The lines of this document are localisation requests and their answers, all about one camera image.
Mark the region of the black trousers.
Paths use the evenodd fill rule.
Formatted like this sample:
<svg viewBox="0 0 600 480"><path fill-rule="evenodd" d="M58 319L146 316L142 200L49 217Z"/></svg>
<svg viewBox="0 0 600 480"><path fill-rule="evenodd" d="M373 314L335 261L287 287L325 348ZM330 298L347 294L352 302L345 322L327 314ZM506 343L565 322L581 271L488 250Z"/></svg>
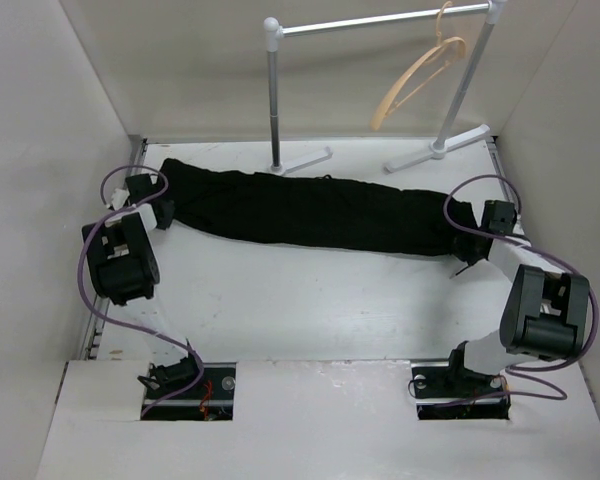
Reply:
<svg viewBox="0 0 600 480"><path fill-rule="evenodd" d="M223 238L474 262L486 252L473 234L471 204L430 190L331 176L285 178L215 172L177 159L163 162L175 219Z"/></svg>

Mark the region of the beige wooden hanger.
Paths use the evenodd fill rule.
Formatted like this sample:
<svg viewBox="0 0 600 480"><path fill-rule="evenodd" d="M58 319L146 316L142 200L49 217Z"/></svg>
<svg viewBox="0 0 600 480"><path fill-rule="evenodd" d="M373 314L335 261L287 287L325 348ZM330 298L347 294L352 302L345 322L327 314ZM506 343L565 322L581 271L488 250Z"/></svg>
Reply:
<svg viewBox="0 0 600 480"><path fill-rule="evenodd" d="M441 26L442 17L452 6L452 1L446 1L436 16L434 46L402 73L379 102L370 121L372 131L379 131L383 123L403 104L466 57L467 43L465 39L457 35L445 35Z"/></svg>

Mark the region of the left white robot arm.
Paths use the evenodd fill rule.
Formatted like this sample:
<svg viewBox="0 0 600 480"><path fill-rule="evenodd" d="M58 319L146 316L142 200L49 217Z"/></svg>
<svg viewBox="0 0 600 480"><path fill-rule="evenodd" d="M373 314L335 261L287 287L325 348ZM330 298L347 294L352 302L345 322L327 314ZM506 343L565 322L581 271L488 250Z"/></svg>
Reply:
<svg viewBox="0 0 600 480"><path fill-rule="evenodd" d="M167 230L174 204L165 197L166 177L155 169L129 176L103 203L103 219L81 228L77 280L88 308L104 322L140 332L152 347L153 364L138 380L161 400L194 398L204 387L204 366L186 336L167 320L157 298L159 265L149 234ZM95 293L124 312L122 320L97 312L86 298L84 273Z"/></svg>

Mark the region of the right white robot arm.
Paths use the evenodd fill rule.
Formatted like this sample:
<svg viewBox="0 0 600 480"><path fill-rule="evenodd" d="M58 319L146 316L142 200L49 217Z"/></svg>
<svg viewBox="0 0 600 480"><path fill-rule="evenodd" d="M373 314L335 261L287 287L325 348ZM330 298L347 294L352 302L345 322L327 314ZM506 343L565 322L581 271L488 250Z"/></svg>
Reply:
<svg viewBox="0 0 600 480"><path fill-rule="evenodd" d="M450 353L443 380L458 397L488 387L503 371L526 378L535 370L569 366L588 352L597 334L599 307L589 280L515 237L516 222L513 203L487 201L478 229L452 224L483 240L484 258L511 281L498 329ZM536 360L551 365L526 365Z"/></svg>

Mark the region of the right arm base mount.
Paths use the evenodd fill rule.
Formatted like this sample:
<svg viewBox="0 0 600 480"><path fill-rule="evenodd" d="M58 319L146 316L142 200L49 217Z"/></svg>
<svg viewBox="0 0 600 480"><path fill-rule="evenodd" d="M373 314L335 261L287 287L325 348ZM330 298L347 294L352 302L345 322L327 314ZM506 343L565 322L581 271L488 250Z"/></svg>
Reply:
<svg viewBox="0 0 600 480"><path fill-rule="evenodd" d="M446 360L412 363L408 391L419 420L509 419L501 379L452 368Z"/></svg>

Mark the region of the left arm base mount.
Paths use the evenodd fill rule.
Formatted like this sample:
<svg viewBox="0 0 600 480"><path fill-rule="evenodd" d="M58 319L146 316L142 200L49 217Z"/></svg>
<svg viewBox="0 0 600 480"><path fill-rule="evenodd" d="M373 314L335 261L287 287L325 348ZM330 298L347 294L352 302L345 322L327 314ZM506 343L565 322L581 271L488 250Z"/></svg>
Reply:
<svg viewBox="0 0 600 480"><path fill-rule="evenodd" d="M231 421L234 414L236 363L208 363L202 379L191 389L161 401L143 421Z"/></svg>

